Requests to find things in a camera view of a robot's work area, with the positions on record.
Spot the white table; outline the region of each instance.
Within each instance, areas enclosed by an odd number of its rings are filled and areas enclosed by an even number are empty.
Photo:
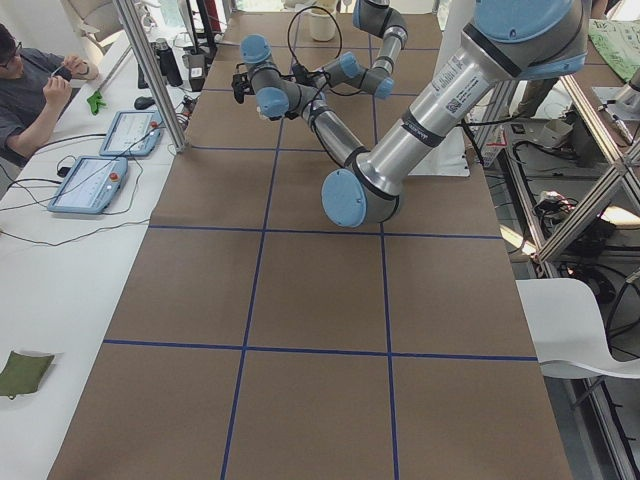
[[[56,126],[52,140],[90,133],[106,133],[119,110],[132,110],[136,97],[150,96],[137,89],[137,63],[133,52],[103,87],[107,103],[96,116],[86,99],[106,77],[128,45],[122,34],[100,65],[100,76],[87,82]],[[184,92],[169,88],[174,105]],[[60,180],[56,166],[66,155],[97,155],[101,137],[63,142],[38,152],[20,178]],[[24,189],[12,187],[0,201],[0,228],[24,238],[58,243],[99,228],[149,218],[169,174],[175,150],[163,132],[153,153],[140,159],[144,169],[134,195],[140,166],[130,162],[123,188],[107,215],[61,215],[32,205]],[[64,165],[70,166],[71,159]],[[39,200],[49,199],[55,186],[25,182]],[[85,382],[100,348],[111,316],[126,282],[146,223],[103,231],[59,247],[40,246],[0,235],[0,367],[11,350],[19,353],[53,353],[52,367],[40,390],[15,400],[0,397],[0,476],[12,480],[45,479],[60,449]]]

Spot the green object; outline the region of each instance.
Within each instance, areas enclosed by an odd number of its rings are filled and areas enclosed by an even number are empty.
[[[640,21],[589,20],[589,37],[604,61],[628,82],[640,67]]]
[[[53,357],[54,355],[31,357],[11,352],[0,373],[0,396],[13,400],[16,395],[36,392]]]
[[[100,107],[106,107],[107,104],[102,101],[102,94],[97,91],[94,92],[89,98],[87,98],[87,102],[89,102],[89,106],[91,107],[91,113],[97,115],[100,111]]]

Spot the person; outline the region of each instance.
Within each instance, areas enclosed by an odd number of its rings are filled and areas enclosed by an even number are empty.
[[[0,156],[24,167],[49,141],[71,98],[69,80],[97,75],[98,68],[78,55],[22,48],[0,24]]]
[[[591,18],[605,18],[620,0],[594,0],[591,4]],[[522,95],[522,100],[513,112],[514,117],[531,118],[549,95],[559,78],[529,80]]]

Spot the electronic equipment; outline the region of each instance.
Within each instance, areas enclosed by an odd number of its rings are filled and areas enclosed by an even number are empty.
[[[200,40],[198,39],[198,33],[193,21],[193,9],[191,8],[191,0],[178,0],[178,11],[180,12],[180,16],[182,17],[182,21],[184,22],[187,34],[189,35],[191,44],[193,45],[189,53],[193,55],[204,55],[205,65],[206,68],[208,68],[216,56],[218,47],[216,46],[215,42],[215,33],[211,28],[211,20],[209,17],[209,8],[207,7],[207,4],[204,1],[197,0],[197,7],[198,11],[200,12],[202,26],[204,28],[206,45],[202,45],[200,43]]]
[[[160,139],[162,130],[157,128],[160,123],[162,123],[162,117],[156,110],[117,112],[100,147],[100,155],[105,157],[149,155]]]
[[[204,81],[207,78],[207,69],[205,67],[204,55],[197,54],[187,56],[187,63],[189,68],[189,85],[193,92],[202,91],[204,87]]]
[[[125,157],[79,157],[47,205],[47,210],[101,213],[118,192],[127,168]]]

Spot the man with glasses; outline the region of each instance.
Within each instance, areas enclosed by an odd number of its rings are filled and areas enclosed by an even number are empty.
[[[0,24],[0,156],[23,167],[51,137],[71,98],[69,80],[97,75],[77,55],[22,48]]]

